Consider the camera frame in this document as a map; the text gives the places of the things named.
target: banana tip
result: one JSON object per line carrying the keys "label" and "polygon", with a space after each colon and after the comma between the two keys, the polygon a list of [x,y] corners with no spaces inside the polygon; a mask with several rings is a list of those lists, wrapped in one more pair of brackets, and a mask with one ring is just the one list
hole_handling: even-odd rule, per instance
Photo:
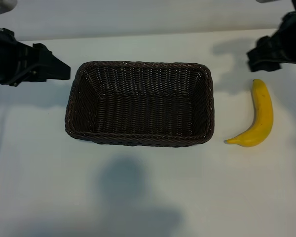
{"label": "banana tip", "polygon": [[225,140],[225,142],[226,142],[227,144],[238,144],[238,139],[236,139],[236,138],[231,138],[231,139]]}

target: dark brown basket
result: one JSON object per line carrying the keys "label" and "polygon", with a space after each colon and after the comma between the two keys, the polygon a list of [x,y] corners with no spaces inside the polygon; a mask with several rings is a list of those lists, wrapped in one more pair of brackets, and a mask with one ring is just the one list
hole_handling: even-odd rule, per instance
{"label": "dark brown basket", "polygon": [[85,63],[65,121],[71,137],[99,144],[202,144],[214,132],[211,73],[196,63]]}

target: wicker basket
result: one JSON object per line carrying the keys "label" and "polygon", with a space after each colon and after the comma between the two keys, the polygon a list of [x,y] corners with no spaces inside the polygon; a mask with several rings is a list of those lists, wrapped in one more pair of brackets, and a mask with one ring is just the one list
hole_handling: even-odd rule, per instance
{"label": "wicker basket", "polygon": [[65,121],[71,137],[99,144],[202,144],[214,132],[211,74],[196,63],[85,63]]}

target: banana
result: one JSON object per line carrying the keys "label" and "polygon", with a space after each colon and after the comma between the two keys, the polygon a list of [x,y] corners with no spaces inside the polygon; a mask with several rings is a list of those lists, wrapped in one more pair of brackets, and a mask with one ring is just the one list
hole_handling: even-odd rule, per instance
{"label": "banana", "polygon": [[263,142],[270,134],[273,126],[273,108],[270,94],[262,80],[253,80],[252,95],[256,110],[256,120],[249,130],[228,139],[228,144],[253,147]]}

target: white surface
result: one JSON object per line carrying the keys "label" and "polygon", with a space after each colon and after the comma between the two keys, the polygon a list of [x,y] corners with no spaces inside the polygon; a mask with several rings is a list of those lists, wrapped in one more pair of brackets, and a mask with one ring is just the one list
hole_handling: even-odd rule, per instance
{"label": "white surface", "polygon": [[[78,141],[64,128],[72,80],[0,85],[0,237],[296,237],[296,65],[246,66],[271,32],[43,41],[72,78],[91,60],[207,65],[215,134],[177,149]],[[253,122],[254,78],[271,93],[273,130],[257,147],[226,145]]]}
{"label": "white surface", "polygon": [[269,29],[290,0],[19,0],[0,27],[19,40]]}

